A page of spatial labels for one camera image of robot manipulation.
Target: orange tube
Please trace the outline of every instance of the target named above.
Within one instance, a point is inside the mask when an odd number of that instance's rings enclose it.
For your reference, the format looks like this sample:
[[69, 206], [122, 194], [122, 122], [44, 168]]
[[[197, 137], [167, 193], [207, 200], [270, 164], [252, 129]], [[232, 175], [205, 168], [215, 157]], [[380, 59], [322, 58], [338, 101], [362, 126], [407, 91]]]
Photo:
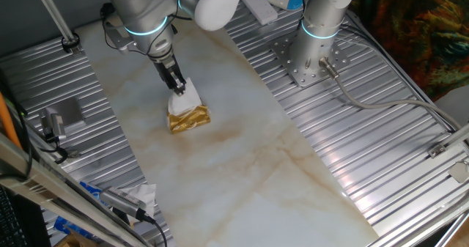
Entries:
[[15, 144], [17, 147], [20, 147], [20, 149], [22, 149], [20, 140], [18, 139], [18, 136], [16, 135], [15, 126], [13, 126], [12, 117], [10, 116], [10, 113], [8, 112], [7, 104], [5, 103], [5, 100], [3, 99], [3, 95], [1, 93], [0, 93], [0, 118], [3, 122], [3, 126], [5, 127], [5, 131], [7, 132], [7, 136], [10, 139], [10, 141], [13, 144]]

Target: metal post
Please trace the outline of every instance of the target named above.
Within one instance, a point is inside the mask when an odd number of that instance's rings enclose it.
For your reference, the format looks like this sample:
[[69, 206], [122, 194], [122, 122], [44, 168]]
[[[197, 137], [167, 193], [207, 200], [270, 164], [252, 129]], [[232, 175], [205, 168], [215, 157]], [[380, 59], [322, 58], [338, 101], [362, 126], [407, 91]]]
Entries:
[[52, 0], [41, 0], [49, 11], [53, 21], [56, 23], [57, 28], [62, 33], [64, 39], [62, 40], [62, 47], [66, 52], [72, 52], [74, 54], [79, 54], [81, 49], [79, 48], [79, 38], [78, 36], [74, 35], [70, 28], [68, 28], [67, 23], [65, 23], [64, 18], [60, 14], [59, 10], [57, 9], [56, 5]]
[[72, 34], [72, 31], [70, 31], [70, 28], [68, 28], [68, 25], [65, 23], [64, 18], [60, 15], [60, 12], [54, 2], [52, 0], [41, 1], [43, 2], [47, 11], [49, 11], [49, 14], [51, 15], [53, 21], [56, 23], [65, 40], [67, 42], [73, 41], [75, 38]]

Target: metal bracket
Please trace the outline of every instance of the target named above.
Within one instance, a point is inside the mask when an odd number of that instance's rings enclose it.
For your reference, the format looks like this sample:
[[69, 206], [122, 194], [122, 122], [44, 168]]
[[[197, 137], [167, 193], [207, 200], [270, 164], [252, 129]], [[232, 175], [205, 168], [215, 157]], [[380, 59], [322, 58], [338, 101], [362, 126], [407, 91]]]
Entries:
[[440, 153], [446, 152], [446, 147], [442, 144], [437, 145], [436, 147], [433, 147], [428, 151], [428, 154], [432, 157], [435, 158], [437, 157]]
[[[289, 55], [289, 48], [296, 38], [297, 33], [298, 32], [293, 32], [273, 40], [270, 47], [293, 80], [299, 86], [306, 87], [329, 75], [323, 68], [318, 70], [306, 69], [304, 64], [292, 62]], [[335, 43], [332, 45], [331, 56], [333, 57], [329, 58], [329, 62], [336, 70], [346, 68], [350, 64], [347, 55]]]
[[[433, 147], [428, 151], [432, 158], [443, 154], [451, 148], [463, 144], [464, 140], [469, 139], [469, 124], [459, 129], [456, 133], [453, 133], [448, 138], [442, 140], [437, 146]], [[469, 162], [460, 161], [456, 162], [448, 171], [457, 182], [463, 183], [469, 178]]]
[[114, 26], [110, 23], [105, 24], [106, 34], [111, 39], [112, 43], [116, 46], [122, 54], [127, 54], [129, 52], [129, 45], [134, 44], [132, 37], [123, 37], [120, 35]]
[[440, 154], [450, 150], [452, 147], [455, 147], [461, 144], [464, 140], [469, 139], [469, 124], [459, 129], [456, 133], [451, 134], [448, 138], [442, 140], [439, 144], [428, 151], [428, 154], [435, 158]]

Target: blue package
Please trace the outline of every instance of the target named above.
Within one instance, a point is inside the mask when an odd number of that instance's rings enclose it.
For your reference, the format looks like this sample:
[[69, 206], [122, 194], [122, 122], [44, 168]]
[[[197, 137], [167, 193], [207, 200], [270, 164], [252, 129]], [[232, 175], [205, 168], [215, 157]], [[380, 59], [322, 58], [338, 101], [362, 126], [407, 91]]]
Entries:
[[[88, 190], [88, 192], [90, 192], [95, 198], [99, 199], [100, 198], [100, 192], [101, 190], [99, 188], [96, 188], [92, 185], [88, 185], [86, 184], [85, 182], [80, 182], [80, 185], [83, 186], [86, 190]], [[60, 231], [60, 232], [63, 232], [65, 234], [70, 234], [70, 230], [69, 229], [72, 229], [74, 231], [76, 231], [77, 233], [79, 233], [80, 235], [83, 235], [84, 237], [87, 237], [89, 239], [91, 239], [93, 237], [93, 235], [89, 232], [87, 232], [86, 230], [80, 228], [79, 226], [76, 226], [75, 224], [69, 222], [68, 220], [66, 220], [65, 218], [59, 216], [57, 219], [56, 219], [56, 223], [53, 225], [53, 227]]]

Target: gold wrapper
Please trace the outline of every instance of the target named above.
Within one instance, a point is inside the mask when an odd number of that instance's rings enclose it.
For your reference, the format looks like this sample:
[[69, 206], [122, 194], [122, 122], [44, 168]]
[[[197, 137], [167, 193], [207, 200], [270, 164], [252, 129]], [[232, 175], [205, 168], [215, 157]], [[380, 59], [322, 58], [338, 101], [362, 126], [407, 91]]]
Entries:
[[171, 133], [179, 133], [184, 130], [190, 130], [200, 125], [210, 122], [208, 108], [206, 106], [197, 106], [194, 110], [181, 115], [173, 115], [168, 112], [168, 126]]

